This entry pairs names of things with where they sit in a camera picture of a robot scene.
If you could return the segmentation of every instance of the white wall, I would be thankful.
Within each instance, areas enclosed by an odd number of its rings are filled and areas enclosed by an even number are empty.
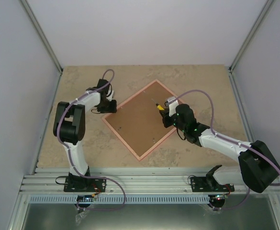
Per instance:
[[[32,165],[58,72],[17,0],[0,0],[0,230]]]
[[[235,69],[254,136],[280,164],[280,0]]]
[[[266,2],[28,1],[62,66],[229,66]]]

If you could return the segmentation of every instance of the brown board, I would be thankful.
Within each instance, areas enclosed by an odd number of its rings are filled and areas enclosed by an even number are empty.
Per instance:
[[[164,128],[162,117],[153,102],[161,106],[176,96],[160,81],[154,80],[118,105],[117,113],[103,117],[107,126],[140,161],[164,141],[175,128]]]

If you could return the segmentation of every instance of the beige tabletop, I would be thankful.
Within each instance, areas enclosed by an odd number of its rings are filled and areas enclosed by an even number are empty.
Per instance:
[[[161,81],[176,95],[191,89],[201,89],[209,93],[214,103],[214,129],[236,139],[246,140],[228,74],[222,65],[70,66],[63,71],[38,167],[68,167],[64,148],[52,132],[56,105],[60,101],[72,101],[87,88],[96,86],[98,79],[109,68],[115,71],[112,86],[118,104],[154,79]],[[198,122],[210,124],[211,107],[205,95],[195,92],[182,99],[195,111]],[[170,135],[142,161],[138,161],[106,126],[102,116],[91,112],[86,114],[83,150],[90,167],[205,167],[235,164],[214,150],[180,140],[176,133]]]

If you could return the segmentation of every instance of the pink border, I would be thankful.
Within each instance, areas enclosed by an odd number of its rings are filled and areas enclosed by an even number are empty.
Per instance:
[[[129,97],[126,101],[122,102],[121,104],[119,104],[117,107],[122,107],[124,104],[126,104],[127,102],[129,102],[131,99],[133,99],[134,97],[136,97],[138,94],[140,94],[141,92],[143,92],[145,89],[147,89],[149,86],[151,86],[153,83],[158,82],[164,89],[166,89],[169,93],[171,93],[173,96],[177,97],[176,94],[174,94],[168,87],[166,87],[164,84],[162,84],[159,80],[155,79],[153,80],[151,83],[149,83],[148,85],[146,85],[144,88],[140,89],[138,92],[136,92],[134,95],[132,95],[131,97]],[[149,150],[147,150],[141,157],[139,157],[136,152],[128,145],[128,143],[120,136],[120,134],[118,132],[116,132],[116,130],[109,124],[109,122],[106,120],[106,118],[108,116],[110,116],[111,114],[106,114],[105,116],[102,117],[102,120],[104,121],[104,123],[109,127],[109,129],[119,138],[119,140],[131,151],[131,153],[135,156],[135,158],[137,158],[139,161],[143,160],[149,153],[151,153],[158,145],[160,145],[166,138],[168,138],[174,131],[175,128],[173,128],[172,130],[170,130],[163,138],[161,138],[156,144],[154,144]]]

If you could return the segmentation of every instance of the metal grate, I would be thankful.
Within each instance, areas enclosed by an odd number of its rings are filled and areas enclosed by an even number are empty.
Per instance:
[[[31,195],[31,204],[74,204],[78,195]],[[127,195],[126,204],[208,204],[208,195]],[[123,195],[84,198],[81,204],[121,204]]]

